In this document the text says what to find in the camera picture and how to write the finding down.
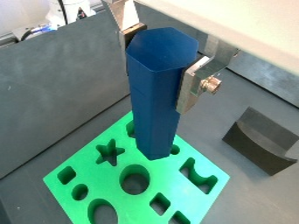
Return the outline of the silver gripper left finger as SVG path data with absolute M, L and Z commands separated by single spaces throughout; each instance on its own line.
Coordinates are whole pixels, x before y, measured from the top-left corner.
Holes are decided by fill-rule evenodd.
M 116 21 L 117 39 L 121 50 L 121 60 L 124 72 L 126 72 L 126 47 L 133 36 L 146 29 L 146 25 L 138 20 L 136 5 L 133 0 L 101 0 L 105 9 Z

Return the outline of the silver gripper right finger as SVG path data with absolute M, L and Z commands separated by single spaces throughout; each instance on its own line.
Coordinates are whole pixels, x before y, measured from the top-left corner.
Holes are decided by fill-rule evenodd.
M 196 104 L 204 92 L 212 95 L 220 89 L 216 77 L 228 66 L 238 49 L 213 36 L 206 37 L 202 55 L 185 68 L 176 101 L 176 111 L 182 115 Z

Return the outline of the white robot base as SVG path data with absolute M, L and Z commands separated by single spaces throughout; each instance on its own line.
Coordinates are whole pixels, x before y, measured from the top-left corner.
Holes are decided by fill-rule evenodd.
M 89 0 L 48 0 L 48 3 L 45 18 L 57 26 L 68 25 L 96 14 L 90 9 Z

